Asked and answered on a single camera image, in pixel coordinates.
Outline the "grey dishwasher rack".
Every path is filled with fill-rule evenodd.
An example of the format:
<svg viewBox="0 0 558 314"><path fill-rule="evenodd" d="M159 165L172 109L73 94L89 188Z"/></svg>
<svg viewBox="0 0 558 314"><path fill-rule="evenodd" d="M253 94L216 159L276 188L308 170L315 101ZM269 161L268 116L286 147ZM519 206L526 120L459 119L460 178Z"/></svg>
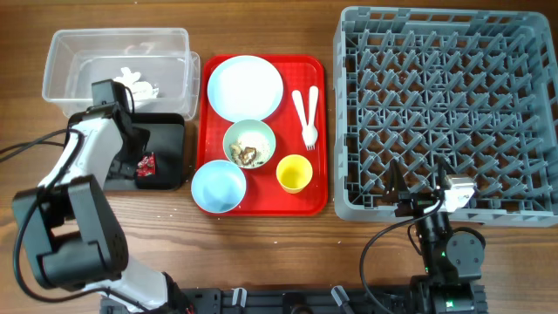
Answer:
<svg viewBox="0 0 558 314"><path fill-rule="evenodd" d="M538 12L345 8L333 38L335 211L395 222L381 200L396 161L409 190L438 159L476 189L454 221L557 222L557 55Z"/></svg>

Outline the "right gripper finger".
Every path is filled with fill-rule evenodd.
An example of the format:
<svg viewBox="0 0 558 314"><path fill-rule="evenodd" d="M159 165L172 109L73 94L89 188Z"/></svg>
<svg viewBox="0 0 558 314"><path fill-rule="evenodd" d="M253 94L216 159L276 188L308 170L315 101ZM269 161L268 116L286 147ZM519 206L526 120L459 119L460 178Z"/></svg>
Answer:
<svg viewBox="0 0 558 314"><path fill-rule="evenodd" d="M445 157L438 157L437 161L437 185L441 190L448 190L451 188L449 177L455 174L453 168L447 162Z"/></svg>
<svg viewBox="0 0 558 314"><path fill-rule="evenodd" d="M406 186L404 176L400 170L396 160L390 163L390 179L388 182L386 194L389 196L408 196L410 191Z"/></svg>

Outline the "black plastic tray bin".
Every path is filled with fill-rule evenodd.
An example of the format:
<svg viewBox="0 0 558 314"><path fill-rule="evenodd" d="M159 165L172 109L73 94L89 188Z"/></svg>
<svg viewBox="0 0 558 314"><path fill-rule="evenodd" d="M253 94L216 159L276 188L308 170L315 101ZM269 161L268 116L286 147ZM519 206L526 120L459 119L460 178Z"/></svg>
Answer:
<svg viewBox="0 0 558 314"><path fill-rule="evenodd" d="M104 190L173 190L183 183L185 120L178 113L135 113L134 128L150 132L144 155L154 153L155 174L136 175L138 162L113 162Z"/></svg>

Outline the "yellow cup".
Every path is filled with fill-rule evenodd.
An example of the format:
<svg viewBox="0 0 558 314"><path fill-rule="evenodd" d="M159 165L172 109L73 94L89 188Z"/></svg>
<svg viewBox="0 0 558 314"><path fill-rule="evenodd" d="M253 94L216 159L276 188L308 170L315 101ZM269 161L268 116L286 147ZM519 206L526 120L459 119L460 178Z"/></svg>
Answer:
<svg viewBox="0 0 558 314"><path fill-rule="evenodd" d="M276 178L284 191L290 194L300 193L309 184L313 176L310 161L300 154L290 154L282 158L276 167Z"/></svg>

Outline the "light blue plate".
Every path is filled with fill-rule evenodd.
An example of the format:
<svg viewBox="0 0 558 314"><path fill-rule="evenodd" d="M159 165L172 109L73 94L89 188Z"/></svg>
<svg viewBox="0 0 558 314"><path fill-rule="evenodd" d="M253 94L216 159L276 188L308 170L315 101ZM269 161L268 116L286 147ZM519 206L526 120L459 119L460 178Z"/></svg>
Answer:
<svg viewBox="0 0 558 314"><path fill-rule="evenodd" d="M223 119L263 120L281 104L284 84L279 71L266 59L241 55L219 64L208 80L207 95Z"/></svg>

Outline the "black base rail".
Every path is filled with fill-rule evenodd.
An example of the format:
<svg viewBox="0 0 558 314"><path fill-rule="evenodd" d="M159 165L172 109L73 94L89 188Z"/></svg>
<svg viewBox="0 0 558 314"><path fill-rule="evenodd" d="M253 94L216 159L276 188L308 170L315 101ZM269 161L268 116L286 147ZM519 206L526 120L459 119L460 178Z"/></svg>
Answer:
<svg viewBox="0 0 558 314"><path fill-rule="evenodd" d="M183 293L195 313L380 313L362 290L335 286L330 290L219 290L188 289ZM487 313L482 285L468 292L415 292L405 286L388 286L377 294L383 306L394 313Z"/></svg>

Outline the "red serving tray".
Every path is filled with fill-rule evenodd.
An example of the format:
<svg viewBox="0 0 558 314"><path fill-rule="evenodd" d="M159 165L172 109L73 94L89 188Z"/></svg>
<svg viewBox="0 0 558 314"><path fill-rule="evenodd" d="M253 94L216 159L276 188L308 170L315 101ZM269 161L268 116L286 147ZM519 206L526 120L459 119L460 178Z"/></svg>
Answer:
<svg viewBox="0 0 558 314"><path fill-rule="evenodd" d="M202 72L200 118L197 141L196 166L211 160L224 160L223 136L232 125L219 117L208 99L208 81L218 65L230 59L218 55L207 61ZM286 89L281 104L264 122L276 136L276 151L269 162L257 169L244 172L247 192L238 207L227 216L311 216L322 211L329 199L328 178L328 127L327 101L325 99L324 68L317 58L309 55L264 55L281 74ZM305 98L309 88L317 86L319 96L315 126L318 137L315 149L308 151L302 142L302 128L291 93L298 90ZM290 154L300 154L313 167L310 184L297 194L286 192L276 178L277 163Z"/></svg>

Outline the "white plastic spoon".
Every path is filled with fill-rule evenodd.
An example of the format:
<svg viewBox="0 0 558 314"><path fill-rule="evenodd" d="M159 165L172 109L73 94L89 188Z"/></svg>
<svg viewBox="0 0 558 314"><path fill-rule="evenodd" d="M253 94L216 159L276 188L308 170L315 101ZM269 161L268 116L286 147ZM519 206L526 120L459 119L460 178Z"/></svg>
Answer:
<svg viewBox="0 0 558 314"><path fill-rule="evenodd" d="M294 102L294 106L296 108L296 113L298 118L301 122L302 126L302 136L303 136L303 129L307 126L308 117L305 116L304 106L303 106L303 96L299 90L294 90L291 93L291 97Z"/></svg>

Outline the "white plastic fork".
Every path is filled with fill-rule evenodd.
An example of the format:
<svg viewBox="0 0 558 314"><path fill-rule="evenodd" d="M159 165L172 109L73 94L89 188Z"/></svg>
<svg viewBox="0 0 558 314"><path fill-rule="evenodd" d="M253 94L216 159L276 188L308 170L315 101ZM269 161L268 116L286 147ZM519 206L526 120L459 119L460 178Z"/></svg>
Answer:
<svg viewBox="0 0 558 314"><path fill-rule="evenodd" d="M306 148L310 150L315 149L315 144L318 137L318 131L315 127L316 108L319 97L319 89L313 85L309 89L309 117L307 126L303 129L303 140Z"/></svg>

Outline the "rice and food scraps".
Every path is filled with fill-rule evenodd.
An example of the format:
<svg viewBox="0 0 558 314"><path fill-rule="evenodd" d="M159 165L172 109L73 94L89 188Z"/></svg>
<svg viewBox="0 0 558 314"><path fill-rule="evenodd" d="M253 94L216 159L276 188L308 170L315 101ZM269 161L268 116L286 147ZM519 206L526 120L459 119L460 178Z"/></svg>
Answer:
<svg viewBox="0 0 558 314"><path fill-rule="evenodd" d="M262 166L272 155L269 140L258 132L242 133L228 145L228 150L232 161L244 168Z"/></svg>

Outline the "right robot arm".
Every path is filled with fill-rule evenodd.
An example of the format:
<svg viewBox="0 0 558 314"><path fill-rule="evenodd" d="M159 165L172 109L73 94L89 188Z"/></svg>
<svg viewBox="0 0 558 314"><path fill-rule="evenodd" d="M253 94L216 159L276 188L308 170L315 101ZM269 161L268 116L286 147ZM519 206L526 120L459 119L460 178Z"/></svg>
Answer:
<svg viewBox="0 0 558 314"><path fill-rule="evenodd" d="M412 192L396 161L389 166L383 200L397 206L397 217L411 217L424 276L413 276L406 293L408 313L487 313L481 278L486 240L471 228L454 228L449 215L465 207L475 192L473 179L456 174L444 160L437 165L438 186L429 193Z"/></svg>

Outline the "light blue bowl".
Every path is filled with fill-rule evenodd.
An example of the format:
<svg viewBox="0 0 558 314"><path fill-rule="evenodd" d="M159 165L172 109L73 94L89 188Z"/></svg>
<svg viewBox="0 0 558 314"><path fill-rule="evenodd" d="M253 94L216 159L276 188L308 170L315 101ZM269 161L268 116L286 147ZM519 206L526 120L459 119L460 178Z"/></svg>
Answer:
<svg viewBox="0 0 558 314"><path fill-rule="evenodd" d="M194 202L210 214L236 208L247 192L245 174L227 160L212 160L201 166L191 182Z"/></svg>

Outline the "clear plastic waste bin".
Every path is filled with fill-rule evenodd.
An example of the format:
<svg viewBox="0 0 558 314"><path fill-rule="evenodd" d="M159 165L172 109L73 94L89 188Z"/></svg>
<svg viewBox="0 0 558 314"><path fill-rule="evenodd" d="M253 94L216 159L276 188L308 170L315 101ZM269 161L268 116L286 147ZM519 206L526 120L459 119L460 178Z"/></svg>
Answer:
<svg viewBox="0 0 558 314"><path fill-rule="evenodd" d="M201 58L183 28L101 28L57 31L44 68L42 97L67 117L92 105L92 83L114 79L121 68L140 72L159 89L156 99L134 100L139 113L194 118Z"/></svg>

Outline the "crumpled white tissue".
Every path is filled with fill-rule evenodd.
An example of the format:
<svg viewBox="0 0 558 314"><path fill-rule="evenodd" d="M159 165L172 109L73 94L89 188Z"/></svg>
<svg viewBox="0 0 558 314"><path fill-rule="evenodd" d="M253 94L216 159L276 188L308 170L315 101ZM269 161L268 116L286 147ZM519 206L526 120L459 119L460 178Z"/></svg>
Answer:
<svg viewBox="0 0 558 314"><path fill-rule="evenodd" d="M113 80L128 87L134 100L156 99L158 97L159 89L142 80L140 72L133 72L128 67L122 67L120 70L121 75Z"/></svg>

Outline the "red snack wrapper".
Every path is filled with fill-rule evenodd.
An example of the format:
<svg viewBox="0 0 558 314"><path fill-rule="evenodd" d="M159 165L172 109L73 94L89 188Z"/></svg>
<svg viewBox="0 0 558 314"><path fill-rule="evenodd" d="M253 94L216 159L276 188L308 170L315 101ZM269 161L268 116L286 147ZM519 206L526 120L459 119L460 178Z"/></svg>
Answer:
<svg viewBox="0 0 558 314"><path fill-rule="evenodd" d="M136 168L138 177L156 175L156 158L154 153L145 154Z"/></svg>

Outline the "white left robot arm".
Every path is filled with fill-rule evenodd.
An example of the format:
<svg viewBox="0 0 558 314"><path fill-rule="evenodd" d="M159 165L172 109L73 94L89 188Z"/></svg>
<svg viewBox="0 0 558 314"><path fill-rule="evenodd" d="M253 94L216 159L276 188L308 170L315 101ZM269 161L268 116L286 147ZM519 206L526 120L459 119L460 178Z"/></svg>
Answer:
<svg viewBox="0 0 558 314"><path fill-rule="evenodd" d="M184 119L137 113L129 88L111 79L92 84L92 106L71 116L65 149L35 187L14 196L18 232L12 253L20 289L55 304L92 293L131 312L187 313L191 304L165 272L128 253L126 236L103 187L128 174L140 188L175 188L181 174Z"/></svg>

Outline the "green bowl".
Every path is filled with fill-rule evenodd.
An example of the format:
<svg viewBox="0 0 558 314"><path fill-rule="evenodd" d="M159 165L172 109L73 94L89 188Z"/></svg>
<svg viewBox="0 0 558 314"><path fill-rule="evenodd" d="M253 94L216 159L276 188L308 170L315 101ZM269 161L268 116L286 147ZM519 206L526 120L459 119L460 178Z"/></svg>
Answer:
<svg viewBox="0 0 558 314"><path fill-rule="evenodd" d="M228 128L222 148L227 159L236 166L255 169L271 160L276 150L276 136L266 123L245 119Z"/></svg>

